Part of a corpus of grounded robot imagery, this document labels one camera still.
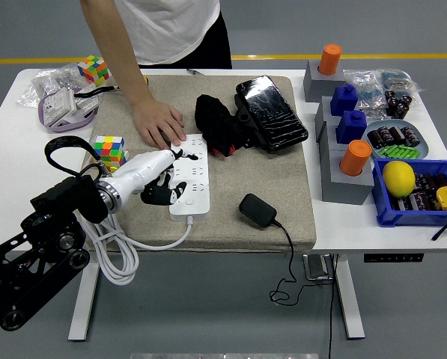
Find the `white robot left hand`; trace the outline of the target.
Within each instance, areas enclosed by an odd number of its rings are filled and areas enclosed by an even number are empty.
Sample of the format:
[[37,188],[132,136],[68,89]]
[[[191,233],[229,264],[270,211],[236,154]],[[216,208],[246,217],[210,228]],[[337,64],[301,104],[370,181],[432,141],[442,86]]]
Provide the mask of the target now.
[[144,191],[151,181],[157,179],[179,158],[198,160],[198,156],[186,150],[156,150],[140,153],[117,169],[110,177],[101,180],[106,182],[105,188],[116,191],[115,210],[122,209],[130,199],[131,194]]

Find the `person's right hand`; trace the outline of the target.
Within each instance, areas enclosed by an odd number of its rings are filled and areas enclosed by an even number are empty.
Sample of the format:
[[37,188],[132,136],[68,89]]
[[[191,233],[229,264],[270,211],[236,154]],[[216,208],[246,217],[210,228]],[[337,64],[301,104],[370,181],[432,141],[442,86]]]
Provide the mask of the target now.
[[168,149],[186,140],[183,115],[173,106],[155,99],[130,105],[134,124],[149,146]]

